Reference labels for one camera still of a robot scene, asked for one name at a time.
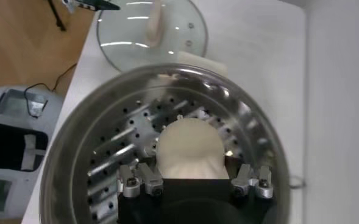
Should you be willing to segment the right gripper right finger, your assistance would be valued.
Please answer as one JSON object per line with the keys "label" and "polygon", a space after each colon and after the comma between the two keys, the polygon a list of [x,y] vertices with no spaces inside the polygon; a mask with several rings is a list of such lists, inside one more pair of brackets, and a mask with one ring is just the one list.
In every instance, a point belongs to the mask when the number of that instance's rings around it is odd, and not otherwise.
{"label": "right gripper right finger", "polygon": [[271,171],[268,166],[261,166],[255,171],[249,164],[242,164],[237,176],[230,183],[236,197],[246,197],[252,189],[258,198],[272,198],[273,185],[271,180]]}

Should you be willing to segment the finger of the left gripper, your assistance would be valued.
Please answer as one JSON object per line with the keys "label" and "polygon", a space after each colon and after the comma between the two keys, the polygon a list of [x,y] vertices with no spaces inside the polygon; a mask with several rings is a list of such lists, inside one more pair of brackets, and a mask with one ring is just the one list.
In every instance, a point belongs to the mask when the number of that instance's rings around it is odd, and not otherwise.
{"label": "finger of the left gripper", "polygon": [[62,0],[66,8],[73,13],[76,7],[91,11],[120,10],[120,6],[106,0]]}

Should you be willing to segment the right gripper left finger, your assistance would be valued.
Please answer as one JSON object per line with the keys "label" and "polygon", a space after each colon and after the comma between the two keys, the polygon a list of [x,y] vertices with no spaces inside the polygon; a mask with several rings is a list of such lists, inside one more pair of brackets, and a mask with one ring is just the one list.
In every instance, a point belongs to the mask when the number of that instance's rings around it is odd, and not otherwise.
{"label": "right gripper left finger", "polygon": [[144,185],[146,194],[159,197],[163,193],[163,178],[146,163],[139,163],[132,170],[128,165],[120,165],[119,181],[122,184],[120,192],[125,198],[136,198],[141,194],[141,186]]}

